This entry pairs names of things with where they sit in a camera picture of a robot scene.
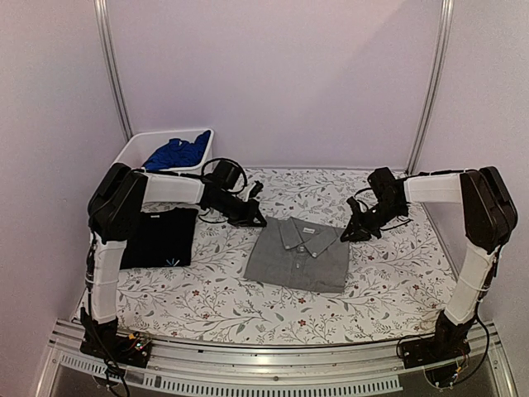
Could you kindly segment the grey garment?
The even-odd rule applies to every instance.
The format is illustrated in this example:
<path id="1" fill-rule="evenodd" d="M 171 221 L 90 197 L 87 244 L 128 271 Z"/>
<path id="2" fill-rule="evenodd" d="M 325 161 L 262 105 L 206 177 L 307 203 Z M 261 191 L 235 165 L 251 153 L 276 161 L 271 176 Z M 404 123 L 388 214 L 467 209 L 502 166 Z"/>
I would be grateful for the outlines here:
<path id="1" fill-rule="evenodd" d="M 244 277 L 268 285 L 316 293 L 342 293 L 349 248 L 338 227 L 298 218 L 266 218 L 250 253 Z"/>

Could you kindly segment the black t-shirt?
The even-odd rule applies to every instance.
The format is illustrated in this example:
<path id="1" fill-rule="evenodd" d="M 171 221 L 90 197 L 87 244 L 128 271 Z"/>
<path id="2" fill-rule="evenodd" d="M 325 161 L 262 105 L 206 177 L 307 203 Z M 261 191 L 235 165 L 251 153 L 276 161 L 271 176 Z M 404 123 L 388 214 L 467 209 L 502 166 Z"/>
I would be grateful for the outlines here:
<path id="1" fill-rule="evenodd" d="M 141 213 L 139 226 L 126 242 L 120 269 L 189 266 L 197 216 L 195 208 Z"/>

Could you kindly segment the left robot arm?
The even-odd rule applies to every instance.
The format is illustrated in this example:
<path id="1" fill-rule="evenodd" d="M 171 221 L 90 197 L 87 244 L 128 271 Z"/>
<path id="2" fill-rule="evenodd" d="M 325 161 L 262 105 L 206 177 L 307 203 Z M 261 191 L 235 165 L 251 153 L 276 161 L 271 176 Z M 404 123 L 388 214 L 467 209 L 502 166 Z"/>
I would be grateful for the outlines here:
<path id="1" fill-rule="evenodd" d="M 81 321 L 92 347 L 106 359 L 117 358 L 116 292 L 121 267 L 184 267 L 191 250 L 199 210 L 212 209 L 234 227 L 265 227 L 255 196 L 260 182 L 234 189 L 245 179 L 233 160 L 219 158 L 210 173 L 133 170 L 115 163 L 88 204 L 92 241 L 85 280 L 88 307 Z"/>

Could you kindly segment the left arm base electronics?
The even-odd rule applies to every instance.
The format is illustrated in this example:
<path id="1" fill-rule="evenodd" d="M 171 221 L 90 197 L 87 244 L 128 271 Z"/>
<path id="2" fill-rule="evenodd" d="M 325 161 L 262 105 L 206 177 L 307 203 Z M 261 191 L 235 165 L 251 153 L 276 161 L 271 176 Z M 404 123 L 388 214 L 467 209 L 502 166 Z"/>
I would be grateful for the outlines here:
<path id="1" fill-rule="evenodd" d="M 150 337 L 139 332 L 121 336 L 112 332 L 99 334 L 86 331 L 80 351 L 110 362 L 146 368 L 150 360 L 151 343 Z"/>

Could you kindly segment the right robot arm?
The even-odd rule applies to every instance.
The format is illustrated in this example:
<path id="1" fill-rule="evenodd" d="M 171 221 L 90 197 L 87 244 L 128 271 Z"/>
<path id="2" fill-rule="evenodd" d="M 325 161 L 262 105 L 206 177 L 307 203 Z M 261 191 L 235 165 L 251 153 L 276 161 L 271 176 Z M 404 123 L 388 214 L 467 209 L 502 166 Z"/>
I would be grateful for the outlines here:
<path id="1" fill-rule="evenodd" d="M 456 351 L 477 319 L 476 309 L 497 274 L 501 250 L 517 225 L 517 210 L 499 170 L 442 170 L 396 178 L 389 168 L 368 177 L 377 203 L 361 210 L 355 198 L 347 203 L 350 221 L 342 242 L 366 242 L 380 238 L 383 227 L 408 214 L 411 203 L 456 203 L 462 207 L 466 253 L 455 290 L 436 320 L 427 353 L 444 361 Z"/>

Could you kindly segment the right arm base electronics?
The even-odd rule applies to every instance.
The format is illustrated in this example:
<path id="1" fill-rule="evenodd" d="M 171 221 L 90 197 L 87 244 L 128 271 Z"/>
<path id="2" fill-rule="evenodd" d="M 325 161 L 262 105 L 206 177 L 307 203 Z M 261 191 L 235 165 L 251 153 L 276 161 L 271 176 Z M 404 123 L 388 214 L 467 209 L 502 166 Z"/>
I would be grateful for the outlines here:
<path id="1" fill-rule="evenodd" d="M 398 341 L 396 354 L 405 369 L 422 367 L 423 375 L 433 387 L 451 388 L 469 364 L 469 343 L 464 340 L 441 352 L 436 348 L 434 337 L 406 336 Z"/>

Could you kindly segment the white plastic laundry bin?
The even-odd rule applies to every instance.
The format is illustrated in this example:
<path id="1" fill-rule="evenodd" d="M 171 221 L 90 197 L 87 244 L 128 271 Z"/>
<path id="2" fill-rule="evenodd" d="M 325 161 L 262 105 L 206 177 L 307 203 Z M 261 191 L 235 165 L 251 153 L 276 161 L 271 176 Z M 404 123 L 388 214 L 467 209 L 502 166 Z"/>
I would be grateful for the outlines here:
<path id="1" fill-rule="evenodd" d="M 132 169 L 200 174 L 212 159 L 213 129 L 144 132 L 133 136 L 114 163 Z"/>

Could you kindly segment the floral tablecloth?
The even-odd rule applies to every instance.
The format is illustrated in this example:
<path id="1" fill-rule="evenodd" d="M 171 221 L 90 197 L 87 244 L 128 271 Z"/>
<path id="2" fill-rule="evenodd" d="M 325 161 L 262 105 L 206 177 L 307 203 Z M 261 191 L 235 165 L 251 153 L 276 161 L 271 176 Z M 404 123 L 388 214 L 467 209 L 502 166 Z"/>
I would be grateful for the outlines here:
<path id="1" fill-rule="evenodd" d="M 379 239 L 347 245 L 345 288 L 308 292 L 245 276 L 259 230 L 198 216 L 191 263 L 122 270 L 111 304 L 121 328 L 213 342 L 332 344 L 430 332 L 455 277 L 424 208 Z"/>

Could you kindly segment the blue garment in bin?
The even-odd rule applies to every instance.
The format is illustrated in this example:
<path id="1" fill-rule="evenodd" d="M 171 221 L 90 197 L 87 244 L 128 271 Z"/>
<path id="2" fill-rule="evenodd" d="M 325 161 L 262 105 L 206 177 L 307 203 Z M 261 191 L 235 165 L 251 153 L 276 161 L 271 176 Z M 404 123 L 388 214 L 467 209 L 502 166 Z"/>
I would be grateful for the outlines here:
<path id="1" fill-rule="evenodd" d="M 193 142 L 181 138 L 171 138 L 155 150 L 142 165 L 146 170 L 168 170 L 199 165 L 207 153 L 212 131 L 206 130 Z"/>

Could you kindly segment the aluminium front rail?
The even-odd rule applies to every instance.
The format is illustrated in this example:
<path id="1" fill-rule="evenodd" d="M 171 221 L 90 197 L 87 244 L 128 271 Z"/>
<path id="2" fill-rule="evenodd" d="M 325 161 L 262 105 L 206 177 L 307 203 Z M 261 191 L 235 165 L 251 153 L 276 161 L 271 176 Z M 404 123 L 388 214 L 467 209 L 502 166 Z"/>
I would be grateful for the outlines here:
<path id="1" fill-rule="evenodd" d="M 60 320 L 45 350 L 39 396 L 519 396 L 492 323 L 468 335 L 470 352 L 405 364 L 405 340 L 251 346 L 155 337 L 144 368 L 123 377 L 80 351 L 84 330 Z"/>

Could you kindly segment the left aluminium frame post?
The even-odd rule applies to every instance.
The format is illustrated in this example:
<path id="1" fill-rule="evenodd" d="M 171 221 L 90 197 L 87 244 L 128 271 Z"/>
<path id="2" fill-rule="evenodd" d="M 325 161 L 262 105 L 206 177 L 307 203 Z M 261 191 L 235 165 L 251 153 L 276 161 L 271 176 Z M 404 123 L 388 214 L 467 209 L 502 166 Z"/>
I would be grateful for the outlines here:
<path id="1" fill-rule="evenodd" d="M 103 60 L 107 69 L 111 93 L 117 110 L 117 118 L 125 142 L 128 142 L 133 137 L 133 130 L 120 80 L 117 57 L 112 40 L 107 1 L 94 0 L 93 5 L 98 25 L 100 44 L 102 47 Z"/>

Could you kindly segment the aluminium frame post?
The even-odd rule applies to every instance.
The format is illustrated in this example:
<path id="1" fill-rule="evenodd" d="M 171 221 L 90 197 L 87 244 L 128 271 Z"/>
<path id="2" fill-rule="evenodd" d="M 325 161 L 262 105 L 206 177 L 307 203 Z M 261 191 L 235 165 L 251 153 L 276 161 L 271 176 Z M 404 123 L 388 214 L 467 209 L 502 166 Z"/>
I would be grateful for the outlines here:
<path id="1" fill-rule="evenodd" d="M 125 142 L 128 142 L 133 137 L 133 130 L 120 80 L 117 57 L 112 40 L 107 1 L 94 0 L 93 5 L 98 25 L 100 44 L 102 47 L 103 60 L 107 69 L 111 93 L 117 110 L 117 118 Z"/>
<path id="2" fill-rule="evenodd" d="M 405 172 L 413 174 L 417 171 L 422 149 L 426 142 L 428 128 L 436 103 L 436 96 L 441 84 L 441 76 L 446 61 L 446 52 L 450 41 L 450 31 L 454 14 L 454 1 L 443 0 L 439 18 L 438 32 L 433 54 L 430 78 L 428 80 L 426 96 L 422 106 L 421 116 L 417 124 L 415 139 L 407 161 Z"/>

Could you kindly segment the right aluminium frame post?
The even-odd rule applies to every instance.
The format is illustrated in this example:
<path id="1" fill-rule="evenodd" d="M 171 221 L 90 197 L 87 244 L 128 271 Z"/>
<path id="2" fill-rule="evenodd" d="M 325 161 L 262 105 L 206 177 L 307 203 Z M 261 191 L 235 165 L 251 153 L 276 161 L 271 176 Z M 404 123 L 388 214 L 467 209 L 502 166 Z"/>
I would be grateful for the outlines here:
<path id="1" fill-rule="evenodd" d="M 450 31 L 454 14 L 454 1 L 443 0 L 439 18 L 438 32 L 433 54 L 430 78 L 428 80 L 426 96 L 422 106 L 421 116 L 417 124 L 415 139 L 407 161 L 405 172 L 413 174 L 417 171 L 422 149 L 426 142 L 428 128 L 436 103 L 436 96 L 441 84 L 441 76 L 446 61 L 446 52 L 450 41 Z"/>

